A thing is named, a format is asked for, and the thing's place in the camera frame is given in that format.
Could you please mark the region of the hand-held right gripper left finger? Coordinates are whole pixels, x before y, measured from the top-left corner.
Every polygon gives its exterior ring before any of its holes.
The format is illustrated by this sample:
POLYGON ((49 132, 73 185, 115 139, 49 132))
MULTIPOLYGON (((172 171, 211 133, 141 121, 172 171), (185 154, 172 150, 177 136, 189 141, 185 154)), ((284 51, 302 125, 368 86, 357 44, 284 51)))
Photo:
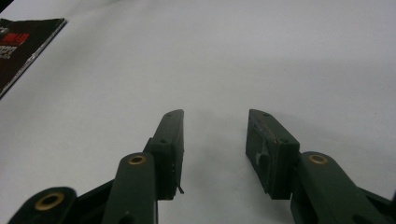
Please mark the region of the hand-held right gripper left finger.
POLYGON ((183 120, 182 109, 166 113, 145 146, 145 151, 154 158, 159 200, 173 200, 177 190, 184 193, 180 186, 184 156, 183 120))

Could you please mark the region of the dark magazine with red label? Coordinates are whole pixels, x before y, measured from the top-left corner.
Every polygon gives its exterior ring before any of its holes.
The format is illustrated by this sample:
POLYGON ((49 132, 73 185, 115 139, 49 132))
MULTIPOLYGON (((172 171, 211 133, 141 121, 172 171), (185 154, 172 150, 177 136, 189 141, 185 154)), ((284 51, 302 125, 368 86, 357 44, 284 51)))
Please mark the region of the dark magazine with red label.
POLYGON ((0 99, 66 24, 65 18, 0 19, 0 99))

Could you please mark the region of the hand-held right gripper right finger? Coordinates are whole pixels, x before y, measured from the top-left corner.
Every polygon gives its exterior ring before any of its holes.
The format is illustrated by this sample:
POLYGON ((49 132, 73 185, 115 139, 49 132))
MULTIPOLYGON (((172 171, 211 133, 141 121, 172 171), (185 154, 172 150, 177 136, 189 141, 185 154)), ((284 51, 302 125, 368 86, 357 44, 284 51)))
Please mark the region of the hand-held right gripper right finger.
POLYGON ((299 149, 300 143, 271 114, 248 111, 246 155, 271 199, 290 198, 290 170, 299 149))

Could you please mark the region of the white table cover sheet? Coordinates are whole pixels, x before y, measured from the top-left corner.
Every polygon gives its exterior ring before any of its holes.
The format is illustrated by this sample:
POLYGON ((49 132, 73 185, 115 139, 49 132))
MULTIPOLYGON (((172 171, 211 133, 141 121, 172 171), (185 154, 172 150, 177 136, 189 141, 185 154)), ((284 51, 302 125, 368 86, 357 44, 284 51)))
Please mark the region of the white table cover sheet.
POLYGON ((0 99, 0 224, 39 191, 85 193, 184 113, 160 224, 293 224, 245 153, 248 112, 354 183, 396 191, 396 0, 13 0, 66 26, 0 99))

